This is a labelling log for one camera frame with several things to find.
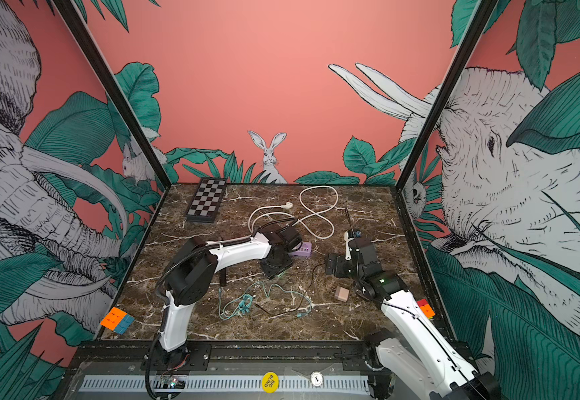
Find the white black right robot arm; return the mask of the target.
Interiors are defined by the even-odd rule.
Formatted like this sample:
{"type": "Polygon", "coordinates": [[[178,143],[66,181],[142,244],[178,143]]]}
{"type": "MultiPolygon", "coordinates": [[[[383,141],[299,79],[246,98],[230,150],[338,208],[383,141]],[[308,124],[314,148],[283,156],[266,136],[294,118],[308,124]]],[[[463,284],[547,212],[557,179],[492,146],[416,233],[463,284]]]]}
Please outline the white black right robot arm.
{"type": "Polygon", "coordinates": [[[420,399],[501,399],[501,388],[491,373],[476,368],[437,330],[421,310],[406,283],[385,270],[374,243],[345,234],[343,255],[330,253],[326,274],[350,278],[355,292],[374,303],[392,322],[411,350],[398,338],[379,337],[371,345],[378,365],[389,369],[420,399]]]}

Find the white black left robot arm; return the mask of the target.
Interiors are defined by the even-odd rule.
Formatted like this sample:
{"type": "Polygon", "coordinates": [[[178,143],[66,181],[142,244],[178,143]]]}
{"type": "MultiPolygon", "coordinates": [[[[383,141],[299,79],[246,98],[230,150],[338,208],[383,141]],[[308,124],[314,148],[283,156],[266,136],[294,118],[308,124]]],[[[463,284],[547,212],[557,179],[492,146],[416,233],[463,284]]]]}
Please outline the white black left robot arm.
{"type": "Polygon", "coordinates": [[[291,253],[301,248],[300,233],[290,225],[268,223],[241,238],[189,239],[165,268],[154,289],[163,300],[163,318],[145,356],[145,367],[173,370],[183,366],[188,324],[195,304],[208,292],[215,274],[258,260],[264,275],[275,278],[291,267],[291,253]]]}

